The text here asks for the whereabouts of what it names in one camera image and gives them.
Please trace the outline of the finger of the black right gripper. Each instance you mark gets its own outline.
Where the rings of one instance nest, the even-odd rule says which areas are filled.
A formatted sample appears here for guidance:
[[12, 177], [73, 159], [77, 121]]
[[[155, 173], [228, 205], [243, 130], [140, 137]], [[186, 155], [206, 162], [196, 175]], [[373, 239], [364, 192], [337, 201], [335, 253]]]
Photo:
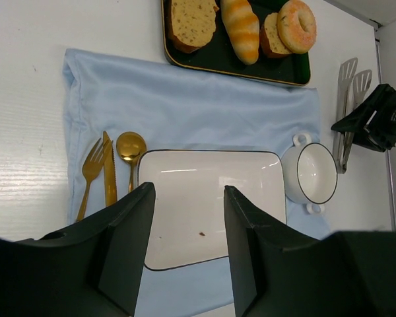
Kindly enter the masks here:
[[352, 144], [361, 147], [375, 146], [375, 144], [371, 140], [370, 130], [366, 128], [358, 128], [353, 131]]
[[374, 91], [349, 115], [331, 126], [332, 131], [359, 132], [365, 125], [372, 125], [369, 130], [378, 129], [386, 131], [385, 118], [381, 116], [385, 110], [386, 100], [389, 96], [389, 84], [380, 84]]

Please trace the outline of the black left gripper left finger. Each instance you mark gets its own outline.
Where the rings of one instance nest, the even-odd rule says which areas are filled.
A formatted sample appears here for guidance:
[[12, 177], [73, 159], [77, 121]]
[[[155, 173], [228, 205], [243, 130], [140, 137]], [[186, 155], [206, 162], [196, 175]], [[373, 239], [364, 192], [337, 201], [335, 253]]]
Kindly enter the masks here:
[[132, 316], [154, 215], [150, 182], [34, 240], [0, 238], [0, 316]]

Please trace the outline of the metal tongs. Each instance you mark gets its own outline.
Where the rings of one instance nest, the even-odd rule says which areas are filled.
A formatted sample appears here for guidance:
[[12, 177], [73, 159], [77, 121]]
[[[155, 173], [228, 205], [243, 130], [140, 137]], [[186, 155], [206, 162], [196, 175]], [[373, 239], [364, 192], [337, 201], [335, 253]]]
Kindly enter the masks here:
[[[367, 69], [356, 73], [358, 58], [353, 57], [341, 64], [338, 76], [337, 121], [350, 114], [364, 101], [372, 82], [372, 70]], [[333, 141], [333, 157], [337, 172], [347, 171], [347, 162], [352, 147], [354, 133], [335, 132]]]

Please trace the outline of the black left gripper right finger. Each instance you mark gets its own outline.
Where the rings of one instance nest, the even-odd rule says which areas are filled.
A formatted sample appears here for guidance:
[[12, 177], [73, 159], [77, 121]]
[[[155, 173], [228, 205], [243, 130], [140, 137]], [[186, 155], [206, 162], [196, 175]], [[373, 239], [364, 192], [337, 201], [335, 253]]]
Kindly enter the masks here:
[[224, 189], [237, 316], [396, 316], [396, 232], [317, 240]]

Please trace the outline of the striped bread roll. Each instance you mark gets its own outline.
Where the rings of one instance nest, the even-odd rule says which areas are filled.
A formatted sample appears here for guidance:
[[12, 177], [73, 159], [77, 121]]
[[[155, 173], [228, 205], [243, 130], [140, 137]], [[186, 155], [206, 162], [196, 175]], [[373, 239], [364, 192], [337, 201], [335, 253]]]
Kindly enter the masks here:
[[253, 65], [259, 58], [259, 19], [249, 1], [221, 0], [221, 16], [238, 59]]

